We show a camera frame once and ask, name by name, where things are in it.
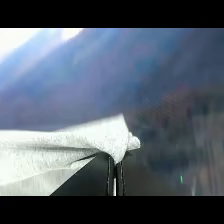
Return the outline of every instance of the white cloth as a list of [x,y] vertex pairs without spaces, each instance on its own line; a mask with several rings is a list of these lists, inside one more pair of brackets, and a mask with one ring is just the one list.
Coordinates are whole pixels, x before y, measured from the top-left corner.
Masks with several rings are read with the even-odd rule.
[[65,180],[54,180],[48,190],[36,184],[33,195],[49,195],[92,159],[83,158],[103,151],[118,163],[127,150],[139,147],[140,141],[128,131],[123,115],[55,132],[0,131],[0,195],[17,195],[18,189],[13,194],[6,188],[16,189],[19,181],[28,184],[27,178],[39,179],[39,185],[44,186],[41,181],[49,178],[49,173],[57,176],[69,169]]

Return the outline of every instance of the textured white material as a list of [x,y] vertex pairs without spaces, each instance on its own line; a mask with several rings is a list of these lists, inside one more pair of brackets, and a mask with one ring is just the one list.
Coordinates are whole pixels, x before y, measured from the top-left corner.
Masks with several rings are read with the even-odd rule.
[[83,158],[100,151],[118,163],[127,150],[139,147],[140,141],[128,131],[123,115],[56,132],[0,131],[0,185],[53,170],[73,169],[75,173],[91,160]]

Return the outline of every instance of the white fabric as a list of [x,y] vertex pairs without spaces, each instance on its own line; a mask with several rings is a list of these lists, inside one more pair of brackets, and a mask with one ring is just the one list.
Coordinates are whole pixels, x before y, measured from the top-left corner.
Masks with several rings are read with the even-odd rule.
[[[64,169],[72,170],[69,175],[65,175],[66,181],[91,161],[83,158],[97,152],[110,154],[118,163],[127,150],[139,147],[140,141],[128,131],[123,115],[56,132],[0,131],[0,195],[7,195],[8,191],[4,187],[10,189],[14,185],[19,186],[18,181],[29,183],[27,178],[43,181],[43,176],[49,176],[47,172],[57,176],[65,172]],[[48,190],[34,187],[41,189],[37,189],[34,194],[51,194],[64,182],[62,179],[55,181]]]

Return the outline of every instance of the folded cloth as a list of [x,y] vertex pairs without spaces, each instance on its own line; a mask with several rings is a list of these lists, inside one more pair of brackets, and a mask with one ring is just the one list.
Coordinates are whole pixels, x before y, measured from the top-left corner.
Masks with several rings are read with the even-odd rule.
[[75,173],[91,161],[86,157],[100,151],[118,163],[127,150],[139,147],[123,115],[55,132],[0,131],[0,186],[49,171],[72,169]]

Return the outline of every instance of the blurred background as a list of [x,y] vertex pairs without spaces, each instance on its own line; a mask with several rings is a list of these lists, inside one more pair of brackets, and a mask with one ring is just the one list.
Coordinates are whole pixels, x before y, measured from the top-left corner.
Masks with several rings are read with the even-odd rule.
[[138,160],[177,191],[224,195],[224,30],[0,29],[0,128],[124,113]]

